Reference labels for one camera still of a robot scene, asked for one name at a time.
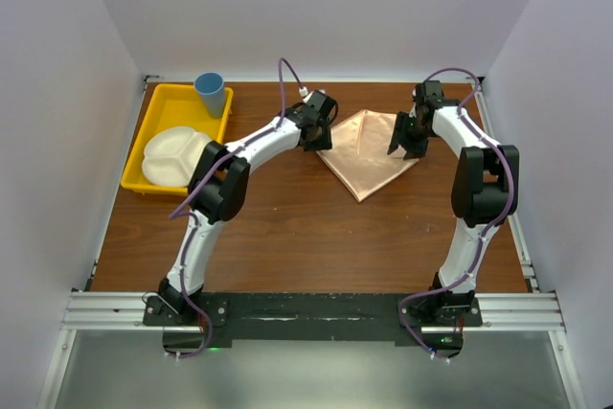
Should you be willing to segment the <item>white divided plate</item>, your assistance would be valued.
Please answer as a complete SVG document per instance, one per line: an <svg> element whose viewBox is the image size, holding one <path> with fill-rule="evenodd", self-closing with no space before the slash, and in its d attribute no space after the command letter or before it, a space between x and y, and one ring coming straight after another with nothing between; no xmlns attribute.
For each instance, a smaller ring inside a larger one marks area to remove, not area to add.
<svg viewBox="0 0 613 409"><path fill-rule="evenodd" d="M208 134L188 126L163 130L145 146L142 173L155 186L185 188L211 141Z"/></svg>

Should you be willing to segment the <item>peach cloth napkin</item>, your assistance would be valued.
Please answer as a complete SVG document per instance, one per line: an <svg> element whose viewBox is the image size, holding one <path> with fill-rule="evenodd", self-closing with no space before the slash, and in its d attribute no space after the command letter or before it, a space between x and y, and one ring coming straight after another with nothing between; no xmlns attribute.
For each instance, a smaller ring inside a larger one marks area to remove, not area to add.
<svg viewBox="0 0 613 409"><path fill-rule="evenodd" d="M331 129L332 149L318 155L360 203L418 163L388 155L396 115L361 110Z"/></svg>

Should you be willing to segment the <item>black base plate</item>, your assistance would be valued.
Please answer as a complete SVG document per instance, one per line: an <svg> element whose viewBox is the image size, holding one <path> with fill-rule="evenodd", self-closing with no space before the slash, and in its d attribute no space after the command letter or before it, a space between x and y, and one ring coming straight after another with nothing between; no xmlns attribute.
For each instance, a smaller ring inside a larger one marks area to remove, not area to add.
<svg viewBox="0 0 613 409"><path fill-rule="evenodd" d="M406 294L203 293L198 319L190 307L168 307L157 295L146 300L143 323L164 330L169 351L202 343L230 348L238 341L392 342L425 344L453 357L464 332L483 324L472 294L444 293L413 299Z"/></svg>

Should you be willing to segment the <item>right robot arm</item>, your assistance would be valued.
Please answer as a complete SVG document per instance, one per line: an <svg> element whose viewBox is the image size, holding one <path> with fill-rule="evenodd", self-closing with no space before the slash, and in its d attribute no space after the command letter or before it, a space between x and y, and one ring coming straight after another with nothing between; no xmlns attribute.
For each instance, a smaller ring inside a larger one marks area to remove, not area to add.
<svg viewBox="0 0 613 409"><path fill-rule="evenodd" d="M417 84L413 102L410 112L397 114L388 152L402 148L405 160L416 160L425 156L432 138L445 141L458 160L451 191L457 221L433 284L400 301L398 312L406 326L446 326L471 310L488 245L517 208L519 151L488 136L461 102L444 95L437 80Z"/></svg>

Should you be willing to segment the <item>blue plastic cup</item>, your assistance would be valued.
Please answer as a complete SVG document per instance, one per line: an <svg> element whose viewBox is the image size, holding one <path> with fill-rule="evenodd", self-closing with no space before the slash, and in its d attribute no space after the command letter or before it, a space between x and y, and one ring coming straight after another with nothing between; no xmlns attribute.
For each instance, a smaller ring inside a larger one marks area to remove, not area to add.
<svg viewBox="0 0 613 409"><path fill-rule="evenodd" d="M198 76L193 88L204 103L212 118L220 119L223 116L226 95L223 77L215 72L207 72Z"/></svg>

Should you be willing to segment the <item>yellow plastic tray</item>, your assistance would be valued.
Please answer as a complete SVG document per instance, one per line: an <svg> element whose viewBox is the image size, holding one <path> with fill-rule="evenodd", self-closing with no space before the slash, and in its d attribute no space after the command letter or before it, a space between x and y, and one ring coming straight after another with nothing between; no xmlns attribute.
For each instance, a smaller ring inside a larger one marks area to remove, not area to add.
<svg viewBox="0 0 613 409"><path fill-rule="evenodd" d="M128 155L121 186L141 194L187 196L203 148L211 141L223 142L233 97L234 91L227 87L224 112L213 118L193 87L156 85Z"/></svg>

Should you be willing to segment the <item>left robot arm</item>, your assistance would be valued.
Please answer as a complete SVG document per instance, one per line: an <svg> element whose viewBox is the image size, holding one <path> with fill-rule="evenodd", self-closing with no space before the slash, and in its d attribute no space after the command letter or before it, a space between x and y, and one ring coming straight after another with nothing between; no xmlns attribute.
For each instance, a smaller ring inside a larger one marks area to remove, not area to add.
<svg viewBox="0 0 613 409"><path fill-rule="evenodd" d="M198 160L186 201L170 215L188 219L176 260L160 282L157 298L177 325L203 316L198 306L205 269L225 224L241 210L250 175L276 156L294 148L332 148L331 124L338 102L321 90L285 107L264 127L226 145L211 142Z"/></svg>

